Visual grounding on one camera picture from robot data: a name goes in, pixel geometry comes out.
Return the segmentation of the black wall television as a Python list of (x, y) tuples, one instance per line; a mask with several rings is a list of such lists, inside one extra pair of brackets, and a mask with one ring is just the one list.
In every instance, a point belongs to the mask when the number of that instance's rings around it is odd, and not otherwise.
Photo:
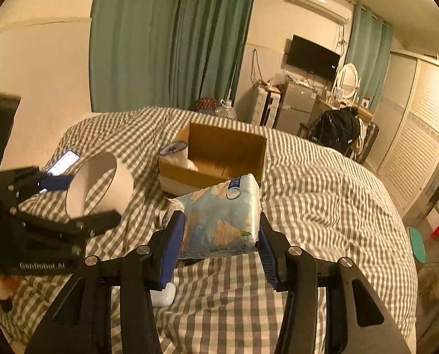
[(294, 35), (287, 55), (287, 64), (307, 73), (334, 81), (340, 55), (317, 43)]

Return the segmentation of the brown cardboard box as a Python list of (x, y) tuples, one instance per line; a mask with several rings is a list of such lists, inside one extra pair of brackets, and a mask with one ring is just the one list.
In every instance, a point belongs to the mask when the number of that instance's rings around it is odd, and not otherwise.
[(160, 161), (158, 153), (160, 186), (168, 194), (182, 196), (249, 173), (258, 183), (262, 182), (267, 151), (265, 136), (189, 122), (165, 145), (176, 141), (187, 142), (188, 157), (199, 170)]

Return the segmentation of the white louvered wardrobe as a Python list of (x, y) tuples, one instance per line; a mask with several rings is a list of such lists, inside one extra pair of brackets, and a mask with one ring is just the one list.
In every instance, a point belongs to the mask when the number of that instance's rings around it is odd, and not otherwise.
[(365, 164), (403, 216), (439, 165), (439, 61), (392, 51), (372, 122), (379, 133)]

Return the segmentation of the black clothes on chair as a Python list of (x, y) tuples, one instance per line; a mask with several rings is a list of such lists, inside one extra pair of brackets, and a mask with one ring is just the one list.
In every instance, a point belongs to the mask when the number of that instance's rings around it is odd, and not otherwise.
[(323, 112), (308, 130), (306, 139), (346, 155), (360, 133), (358, 111), (347, 106)]

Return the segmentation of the green curtain right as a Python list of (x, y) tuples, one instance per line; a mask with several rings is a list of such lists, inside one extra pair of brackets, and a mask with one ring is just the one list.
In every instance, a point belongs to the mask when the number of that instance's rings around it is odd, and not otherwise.
[(351, 63), (360, 78), (359, 103), (369, 99), (370, 110), (375, 110), (390, 62), (394, 28), (361, 2), (354, 5), (351, 37), (346, 52), (346, 64)]

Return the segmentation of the smartphone lit screen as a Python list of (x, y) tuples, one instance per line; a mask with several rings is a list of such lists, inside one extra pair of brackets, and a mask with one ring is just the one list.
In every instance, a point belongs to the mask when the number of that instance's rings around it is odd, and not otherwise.
[(68, 169), (71, 168), (74, 163), (79, 161), (79, 158), (80, 156), (78, 154), (71, 150), (68, 150), (56, 163), (54, 163), (54, 165), (49, 170), (44, 172), (44, 178), (47, 175), (65, 175), (65, 172), (68, 171)]

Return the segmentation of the teal stool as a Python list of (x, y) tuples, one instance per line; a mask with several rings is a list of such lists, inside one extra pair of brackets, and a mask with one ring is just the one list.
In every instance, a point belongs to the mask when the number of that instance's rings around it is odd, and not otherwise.
[(426, 249), (421, 233), (413, 227), (409, 227), (408, 232), (415, 260), (420, 264), (426, 264)]

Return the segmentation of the light blue tissue pack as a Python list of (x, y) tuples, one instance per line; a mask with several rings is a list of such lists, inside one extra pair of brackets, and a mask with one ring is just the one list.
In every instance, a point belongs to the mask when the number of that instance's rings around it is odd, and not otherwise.
[(185, 215), (181, 260), (256, 251), (262, 208), (259, 184), (253, 174), (170, 199), (160, 212), (162, 227), (167, 226), (175, 210)]

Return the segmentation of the white cylinder dark lid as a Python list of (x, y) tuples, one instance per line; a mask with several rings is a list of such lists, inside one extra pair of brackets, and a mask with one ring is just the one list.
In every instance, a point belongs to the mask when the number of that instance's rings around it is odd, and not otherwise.
[(185, 141), (171, 142), (159, 151), (160, 161), (176, 165), (184, 169), (198, 171), (197, 165), (188, 157), (188, 144)]

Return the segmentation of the white suitcase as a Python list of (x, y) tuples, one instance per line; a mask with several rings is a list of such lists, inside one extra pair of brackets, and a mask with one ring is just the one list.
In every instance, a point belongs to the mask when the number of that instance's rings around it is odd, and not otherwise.
[(273, 128), (281, 98), (279, 89), (273, 86), (256, 86), (253, 90), (253, 98), (251, 124)]

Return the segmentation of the small grey refrigerator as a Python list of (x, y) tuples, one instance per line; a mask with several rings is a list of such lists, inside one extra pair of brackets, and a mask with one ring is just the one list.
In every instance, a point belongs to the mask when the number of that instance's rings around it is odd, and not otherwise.
[(274, 128), (297, 135), (300, 125), (308, 123), (317, 95), (318, 90), (309, 86), (293, 82), (283, 84)]

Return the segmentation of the white air conditioner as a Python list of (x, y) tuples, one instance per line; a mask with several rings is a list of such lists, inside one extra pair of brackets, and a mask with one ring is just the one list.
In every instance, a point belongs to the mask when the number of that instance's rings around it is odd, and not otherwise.
[(289, 0), (289, 2), (344, 26), (351, 21), (352, 10), (333, 0)]

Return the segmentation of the white electric shaver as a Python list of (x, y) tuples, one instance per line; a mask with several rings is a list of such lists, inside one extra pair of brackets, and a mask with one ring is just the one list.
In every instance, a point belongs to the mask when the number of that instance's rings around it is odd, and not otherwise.
[(151, 290), (150, 293), (154, 308), (167, 308), (174, 302), (176, 286), (172, 282), (168, 282), (163, 290)]

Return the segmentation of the clear water jug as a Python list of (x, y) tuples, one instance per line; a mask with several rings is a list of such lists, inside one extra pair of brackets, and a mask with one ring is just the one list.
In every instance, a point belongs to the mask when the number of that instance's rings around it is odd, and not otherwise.
[(217, 117), (228, 118), (233, 121), (238, 118), (231, 100), (221, 100), (218, 108), (215, 110), (215, 115)]

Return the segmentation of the white oval mirror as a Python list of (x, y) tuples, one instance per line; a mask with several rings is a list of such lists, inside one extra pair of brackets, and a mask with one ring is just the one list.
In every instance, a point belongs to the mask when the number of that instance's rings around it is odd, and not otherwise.
[(353, 63), (345, 64), (336, 74), (333, 94), (344, 100), (353, 100), (360, 88), (360, 76)]

